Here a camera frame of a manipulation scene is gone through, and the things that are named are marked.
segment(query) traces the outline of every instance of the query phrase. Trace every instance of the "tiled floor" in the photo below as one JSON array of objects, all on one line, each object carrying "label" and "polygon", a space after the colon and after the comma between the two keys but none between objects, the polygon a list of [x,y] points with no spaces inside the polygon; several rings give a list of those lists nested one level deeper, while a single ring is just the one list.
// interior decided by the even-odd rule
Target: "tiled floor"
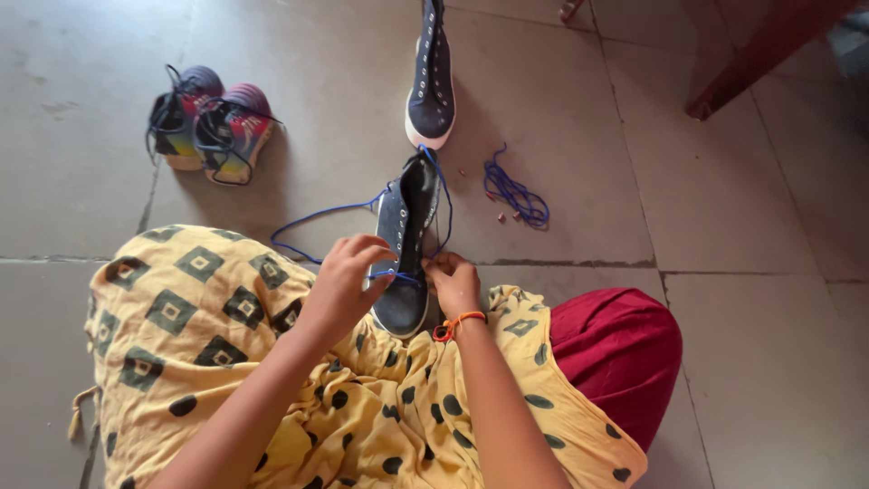
[{"label": "tiled floor", "polygon": [[[484,285],[551,305],[639,287],[682,327],[636,487],[869,486],[869,139],[825,45],[701,124],[682,108],[746,42],[757,2],[592,0],[572,29],[561,0],[447,4],[450,249]],[[125,240],[181,222],[266,241],[395,175],[419,15],[415,0],[0,0],[0,486],[101,486],[100,449],[89,458],[90,434],[70,445],[66,427],[92,383],[87,281]],[[150,166],[164,63],[268,94],[286,130],[250,187]],[[480,191],[504,141],[499,162],[549,203],[547,231],[498,224],[506,209]],[[285,238],[322,254],[374,222],[351,211]]]}]

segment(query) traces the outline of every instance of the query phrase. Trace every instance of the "sneaker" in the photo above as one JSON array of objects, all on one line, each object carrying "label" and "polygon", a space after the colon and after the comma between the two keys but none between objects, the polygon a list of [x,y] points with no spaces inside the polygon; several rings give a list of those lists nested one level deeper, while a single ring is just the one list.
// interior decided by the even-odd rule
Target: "sneaker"
[{"label": "sneaker", "polygon": [[382,329],[397,338],[413,336],[428,311],[422,235],[435,219],[441,192],[436,163],[434,151],[420,151],[404,165],[401,175],[387,184],[380,198],[376,234],[386,239],[398,259],[372,265],[371,273],[395,271],[397,275],[371,313]]},{"label": "sneaker", "polygon": [[[193,147],[193,120],[199,106],[212,97],[223,95],[223,84],[210,68],[193,66],[183,73],[166,65],[172,79],[172,91],[154,102],[145,133],[145,146],[151,161],[161,154],[166,164],[176,170],[200,170],[202,160]],[[150,138],[154,138],[151,149]]]},{"label": "sneaker", "polygon": [[453,71],[443,32],[443,0],[425,0],[422,35],[416,41],[416,77],[408,94],[404,130],[415,146],[440,149],[455,120]]},{"label": "sneaker", "polygon": [[247,185],[254,176],[256,155],[273,129],[269,101],[253,84],[229,87],[223,97],[202,105],[193,143],[205,176],[216,184]]}]

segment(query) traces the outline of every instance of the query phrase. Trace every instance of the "wooden furniture leg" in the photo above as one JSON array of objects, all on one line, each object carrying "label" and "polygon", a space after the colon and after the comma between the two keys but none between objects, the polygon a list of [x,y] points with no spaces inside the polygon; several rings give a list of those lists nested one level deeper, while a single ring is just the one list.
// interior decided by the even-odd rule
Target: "wooden furniture leg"
[{"label": "wooden furniture leg", "polygon": [[803,44],[829,30],[857,3],[858,0],[778,2],[748,44],[688,105],[686,112],[695,119],[705,121]]},{"label": "wooden furniture leg", "polygon": [[558,17],[561,21],[567,25],[572,18],[576,15],[577,10],[580,9],[583,3],[586,0],[566,0],[565,3],[561,6],[561,10],[558,12]]}]

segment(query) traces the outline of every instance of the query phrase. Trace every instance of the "person's left hand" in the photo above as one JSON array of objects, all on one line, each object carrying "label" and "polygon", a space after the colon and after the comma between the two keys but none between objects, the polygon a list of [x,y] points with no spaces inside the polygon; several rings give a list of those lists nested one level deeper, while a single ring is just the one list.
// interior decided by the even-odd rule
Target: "person's left hand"
[{"label": "person's left hand", "polygon": [[368,268],[374,262],[386,259],[395,260],[397,257],[383,238],[357,234],[336,241],[323,259],[296,327],[304,325],[322,335],[326,347],[341,340],[395,278],[394,274],[381,275],[367,290],[362,290],[362,280],[368,274]]}]

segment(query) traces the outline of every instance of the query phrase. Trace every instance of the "forearm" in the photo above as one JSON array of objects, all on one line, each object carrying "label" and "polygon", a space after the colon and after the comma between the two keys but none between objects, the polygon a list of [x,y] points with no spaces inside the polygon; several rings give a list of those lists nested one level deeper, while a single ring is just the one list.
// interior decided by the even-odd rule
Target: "forearm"
[{"label": "forearm", "polygon": [[456,343],[486,487],[569,488],[486,325],[481,319],[462,323]]},{"label": "forearm", "polygon": [[149,486],[243,488],[302,383],[327,350],[298,323]]}]

